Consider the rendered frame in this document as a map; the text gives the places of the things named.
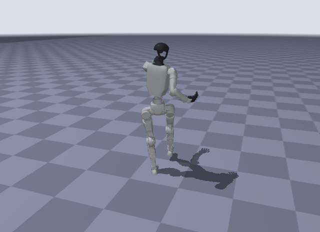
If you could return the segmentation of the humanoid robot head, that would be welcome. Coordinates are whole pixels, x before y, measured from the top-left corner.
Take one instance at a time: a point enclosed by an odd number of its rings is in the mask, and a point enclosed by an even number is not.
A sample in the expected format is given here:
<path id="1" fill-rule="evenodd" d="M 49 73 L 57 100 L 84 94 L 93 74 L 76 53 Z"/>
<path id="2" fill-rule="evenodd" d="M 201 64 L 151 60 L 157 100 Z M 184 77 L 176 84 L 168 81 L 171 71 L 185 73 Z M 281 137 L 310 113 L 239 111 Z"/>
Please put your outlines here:
<path id="1" fill-rule="evenodd" d="M 156 65 L 156 66 L 164 66 L 165 64 L 163 63 L 164 60 L 167 58 L 167 55 L 168 55 L 168 51 L 169 51 L 169 47 L 167 44 L 163 43 L 163 42 L 160 42 L 160 43 L 157 43 L 155 46 L 154 46 L 154 50 L 157 51 L 157 54 L 158 54 L 158 57 L 156 59 L 156 62 L 152 63 L 153 65 Z M 164 58 L 162 58 L 160 56 L 160 53 L 162 52 L 166 52 L 166 55 Z"/>

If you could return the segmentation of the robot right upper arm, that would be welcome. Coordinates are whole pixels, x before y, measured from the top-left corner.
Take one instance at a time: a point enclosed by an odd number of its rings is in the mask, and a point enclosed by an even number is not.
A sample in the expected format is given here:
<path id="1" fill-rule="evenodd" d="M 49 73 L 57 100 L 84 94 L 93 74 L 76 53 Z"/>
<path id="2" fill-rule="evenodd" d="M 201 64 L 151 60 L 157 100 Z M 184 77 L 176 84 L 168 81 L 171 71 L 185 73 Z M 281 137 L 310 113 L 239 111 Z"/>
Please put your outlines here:
<path id="1" fill-rule="evenodd" d="M 169 95 L 174 97 L 176 96 L 174 89 L 177 85 L 177 76 L 178 72 L 173 67 L 168 67 L 167 73 L 169 75 Z"/>

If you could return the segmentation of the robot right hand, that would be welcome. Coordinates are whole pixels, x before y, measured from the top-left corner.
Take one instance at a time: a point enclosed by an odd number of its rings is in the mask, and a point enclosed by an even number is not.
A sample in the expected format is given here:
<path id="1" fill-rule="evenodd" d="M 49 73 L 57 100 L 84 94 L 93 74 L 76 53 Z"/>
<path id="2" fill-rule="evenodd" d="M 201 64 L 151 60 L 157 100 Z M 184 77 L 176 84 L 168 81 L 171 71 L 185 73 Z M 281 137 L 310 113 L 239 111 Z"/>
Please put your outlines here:
<path id="1" fill-rule="evenodd" d="M 192 99 L 192 100 L 191 100 L 191 103 L 194 102 L 194 101 L 197 99 L 197 97 L 198 97 L 198 92 L 197 92 L 197 91 L 196 91 L 196 94 L 195 94 L 195 95 L 193 95 L 193 96 L 188 96 L 189 99 Z"/>

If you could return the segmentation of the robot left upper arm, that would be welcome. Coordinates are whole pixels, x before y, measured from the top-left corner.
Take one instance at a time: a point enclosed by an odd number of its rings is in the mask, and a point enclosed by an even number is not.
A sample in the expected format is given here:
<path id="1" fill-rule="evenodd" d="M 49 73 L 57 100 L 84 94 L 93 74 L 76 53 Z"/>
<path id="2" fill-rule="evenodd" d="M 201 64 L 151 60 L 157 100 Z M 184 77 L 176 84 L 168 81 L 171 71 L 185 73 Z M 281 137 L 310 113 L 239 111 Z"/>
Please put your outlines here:
<path id="1" fill-rule="evenodd" d="M 146 61 L 145 63 L 144 63 L 144 65 L 143 65 L 143 69 L 147 72 L 147 67 L 148 67 L 148 64 L 149 64 L 150 62 L 148 62 L 148 61 Z"/>

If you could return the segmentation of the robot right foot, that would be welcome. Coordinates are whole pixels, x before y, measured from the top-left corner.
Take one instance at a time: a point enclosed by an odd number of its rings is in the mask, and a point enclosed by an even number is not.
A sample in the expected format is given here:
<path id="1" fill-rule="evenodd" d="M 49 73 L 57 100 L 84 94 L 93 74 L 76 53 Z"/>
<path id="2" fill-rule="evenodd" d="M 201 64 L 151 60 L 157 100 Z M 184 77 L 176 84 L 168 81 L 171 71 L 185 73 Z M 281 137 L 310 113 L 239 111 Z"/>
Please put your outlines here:
<path id="1" fill-rule="evenodd" d="M 172 151 L 169 150 L 169 145 L 167 145 L 167 156 L 172 157 L 173 156 L 173 150 L 174 150 L 174 145 L 172 144 Z"/>

